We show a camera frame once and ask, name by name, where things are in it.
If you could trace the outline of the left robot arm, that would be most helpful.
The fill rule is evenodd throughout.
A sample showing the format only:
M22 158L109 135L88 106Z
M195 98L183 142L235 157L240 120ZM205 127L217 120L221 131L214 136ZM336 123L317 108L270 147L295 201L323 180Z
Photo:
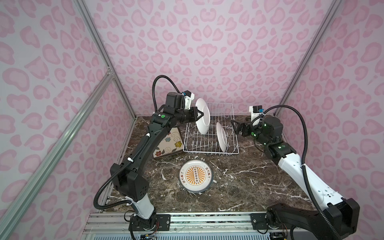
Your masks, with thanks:
M121 164L113 164L111 167L111 182L115 190L126 199L109 204L109 208L130 205L137 217L143 220L152 218L155 207L148 197L149 182L144 178L145 167L172 128L178 124L196 122L204 116L201 110L191 106L194 98L195 95L190 91L167 94L166 103L152 115L147 133L137 147Z

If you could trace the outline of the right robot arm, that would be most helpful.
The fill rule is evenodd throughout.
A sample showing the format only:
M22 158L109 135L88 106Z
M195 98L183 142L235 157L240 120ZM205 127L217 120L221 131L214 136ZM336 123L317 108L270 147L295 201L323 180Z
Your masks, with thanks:
M308 165L305 157L282 139L283 124L274 116L259 115L250 123L231 121L236 134L251 136L264 147L264 154L287 173L305 192L315 210L293 208L283 203L268 207L266 226L289 225L311 232L318 240L342 240L357 231L359 204L346 199L326 184Z

